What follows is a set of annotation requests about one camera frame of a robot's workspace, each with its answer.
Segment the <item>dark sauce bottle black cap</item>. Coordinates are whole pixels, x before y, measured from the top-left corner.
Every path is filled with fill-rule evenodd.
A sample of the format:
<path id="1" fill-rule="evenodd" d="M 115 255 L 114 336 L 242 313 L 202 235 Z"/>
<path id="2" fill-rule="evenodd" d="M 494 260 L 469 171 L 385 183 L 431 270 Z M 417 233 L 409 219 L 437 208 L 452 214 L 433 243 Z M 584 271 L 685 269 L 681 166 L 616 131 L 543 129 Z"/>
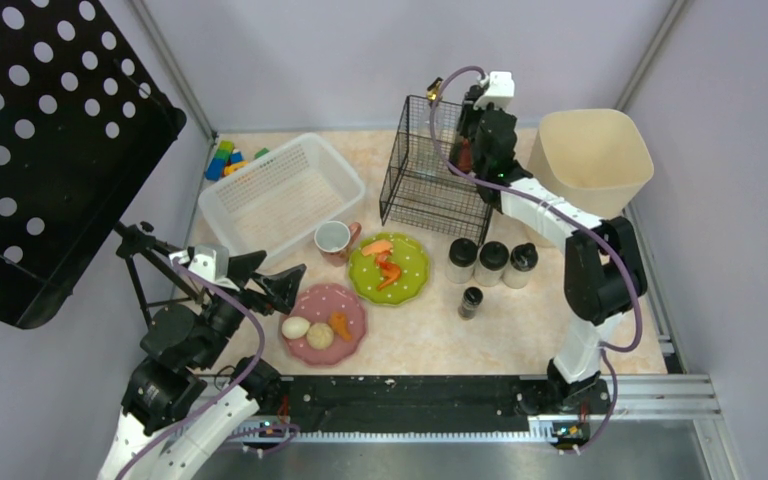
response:
<path id="1" fill-rule="evenodd" d="M 454 167 L 465 174 L 472 171 L 471 144 L 467 138 L 461 138 L 460 143 L 452 148 L 450 162 Z"/>

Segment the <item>glass oil bottle gold spout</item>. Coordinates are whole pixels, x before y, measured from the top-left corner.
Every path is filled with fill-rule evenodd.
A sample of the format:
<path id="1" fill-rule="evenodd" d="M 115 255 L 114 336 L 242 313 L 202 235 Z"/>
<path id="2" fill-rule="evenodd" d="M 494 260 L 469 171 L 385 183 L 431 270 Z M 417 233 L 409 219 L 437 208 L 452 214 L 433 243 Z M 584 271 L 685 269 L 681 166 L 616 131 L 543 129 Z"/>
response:
<path id="1" fill-rule="evenodd" d="M 440 86 L 443 83 L 441 77 L 437 77 L 426 88 L 425 99 L 418 104 L 416 119 L 416 160 L 417 171 L 425 177 L 434 179 L 437 177 L 439 158 L 431 140 L 432 130 L 440 134 L 443 130 L 439 126 L 440 116 L 433 114 L 434 102 L 440 97 Z"/>

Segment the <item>glass shaker black lid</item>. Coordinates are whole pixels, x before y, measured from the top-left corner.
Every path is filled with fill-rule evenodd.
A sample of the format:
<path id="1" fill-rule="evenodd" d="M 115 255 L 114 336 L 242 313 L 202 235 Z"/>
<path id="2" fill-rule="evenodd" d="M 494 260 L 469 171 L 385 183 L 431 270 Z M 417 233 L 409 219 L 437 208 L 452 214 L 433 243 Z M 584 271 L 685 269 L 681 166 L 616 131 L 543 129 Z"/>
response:
<path id="1" fill-rule="evenodd" d="M 449 247 L 446 278 L 455 284 L 465 284 L 471 280 L 478 258 L 478 245 L 468 238 L 458 238 Z"/>
<path id="2" fill-rule="evenodd" d="M 508 263 L 509 250 L 498 241 L 485 243 L 479 253 L 474 268 L 475 281 L 485 287 L 497 285 L 503 276 Z"/>
<path id="3" fill-rule="evenodd" d="M 504 284 L 511 289 L 524 288 L 539 261 L 539 254 L 533 243 L 515 246 L 509 255 L 508 265 L 503 273 Z"/>

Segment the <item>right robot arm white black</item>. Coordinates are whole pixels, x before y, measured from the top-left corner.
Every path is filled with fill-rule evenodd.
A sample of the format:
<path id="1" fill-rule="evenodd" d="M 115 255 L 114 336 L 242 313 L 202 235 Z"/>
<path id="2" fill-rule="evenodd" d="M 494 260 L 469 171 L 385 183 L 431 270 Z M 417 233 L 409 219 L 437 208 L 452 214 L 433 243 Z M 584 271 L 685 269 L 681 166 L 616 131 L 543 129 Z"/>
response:
<path id="1" fill-rule="evenodd" d="M 472 181 L 482 200 L 523 223 L 564 256 L 563 293 L 574 316 L 547 367 L 543 402 L 577 403 L 600 376 L 608 338 L 627 312 L 635 316 L 634 350 L 642 334 L 639 299 L 648 289 L 631 222 L 622 209 L 648 182 L 654 166 L 631 118 L 614 109 L 550 113 L 539 126 L 526 165 L 515 154 L 517 119 L 494 103 L 463 104 L 454 173 Z"/>

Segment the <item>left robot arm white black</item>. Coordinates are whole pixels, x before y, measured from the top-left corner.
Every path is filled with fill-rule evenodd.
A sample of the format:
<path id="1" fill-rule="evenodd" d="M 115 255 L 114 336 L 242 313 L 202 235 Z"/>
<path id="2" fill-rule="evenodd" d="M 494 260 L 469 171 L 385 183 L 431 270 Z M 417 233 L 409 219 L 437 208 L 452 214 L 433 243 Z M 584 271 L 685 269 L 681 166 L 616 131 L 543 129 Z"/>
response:
<path id="1" fill-rule="evenodd" d="M 290 313 L 307 267 L 263 275 L 266 257 L 263 250 L 232 256 L 224 247 L 197 245 L 161 261 L 172 279 L 200 286 L 189 297 L 201 310 L 171 303 L 148 317 L 140 342 L 146 357 L 131 374 L 99 478 L 190 479 L 244 420 L 276 405 L 281 376 L 262 358 L 265 331 L 257 317 Z M 216 363 L 245 319 L 258 337 L 255 353 L 200 404 L 207 383 L 197 371 Z"/>

